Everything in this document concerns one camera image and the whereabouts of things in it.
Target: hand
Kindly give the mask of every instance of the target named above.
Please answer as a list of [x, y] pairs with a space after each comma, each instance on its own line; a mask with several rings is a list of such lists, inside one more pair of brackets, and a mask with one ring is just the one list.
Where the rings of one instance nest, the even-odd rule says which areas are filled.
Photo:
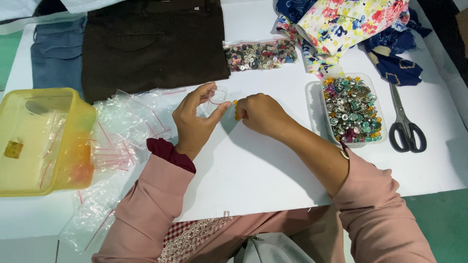
[[296, 123], [275, 99], [263, 93], [240, 99], [237, 107], [245, 126], [274, 139], [279, 140]]
[[197, 106], [208, 100], [210, 91], [216, 89], [216, 83], [210, 82], [190, 92], [172, 113], [179, 142], [175, 146], [178, 153], [187, 155], [193, 161], [210, 138], [216, 124], [221, 120], [231, 102], [224, 102], [208, 117], [197, 117]]

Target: person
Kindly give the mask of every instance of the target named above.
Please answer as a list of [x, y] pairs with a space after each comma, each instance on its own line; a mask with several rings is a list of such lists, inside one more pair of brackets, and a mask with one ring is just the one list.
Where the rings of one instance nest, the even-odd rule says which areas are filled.
[[196, 116], [196, 107], [215, 88], [214, 82], [198, 87], [174, 111], [176, 146], [147, 140], [152, 154], [117, 206], [116, 220], [93, 263], [344, 263], [342, 228], [329, 226], [338, 213], [335, 223], [349, 233], [355, 262], [436, 262], [396, 193], [399, 184], [390, 169], [379, 170], [346, 146], [340, 149], [302, 127], [264, 94], [240, 99], [236, 114], [248, 128], [290, 147], [334, 205], [173, 224], [196, 172], [192, 161], [231, 106], [225, 102], [208, 118]]

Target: pink sleeve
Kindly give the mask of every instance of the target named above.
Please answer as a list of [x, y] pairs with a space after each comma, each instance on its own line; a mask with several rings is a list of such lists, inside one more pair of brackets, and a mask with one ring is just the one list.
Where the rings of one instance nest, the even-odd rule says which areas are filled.
[[116, 209], [116, 220], [93, 263], [157, 263], [194, 174], [152, 154]]
[[390, 169], [379, 170], [351, 150], [350, 171], [333, 201], [351, 239], [351, 255], [362, 263], [436, 263]]

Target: red gingham fabric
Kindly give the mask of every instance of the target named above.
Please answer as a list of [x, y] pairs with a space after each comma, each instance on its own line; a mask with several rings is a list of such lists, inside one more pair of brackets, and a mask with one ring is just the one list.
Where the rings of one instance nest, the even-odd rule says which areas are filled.
[[168, 242], [180, 236], [185, 230], [189, 230], [190, 226], [197, 222], [198, 220], [173, 223], [164, 237], [162, 247], [165, 248]]

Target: lace trim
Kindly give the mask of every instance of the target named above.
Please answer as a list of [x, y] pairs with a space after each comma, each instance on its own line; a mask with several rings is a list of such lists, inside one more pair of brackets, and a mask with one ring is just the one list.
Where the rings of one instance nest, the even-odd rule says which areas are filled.
[[190, 257], [195, 249], [222, 228], [233, 217], [203, 219], [190, 226], [182, 234], [166, 244], [158, 258], [159, 263], [180, 263]]

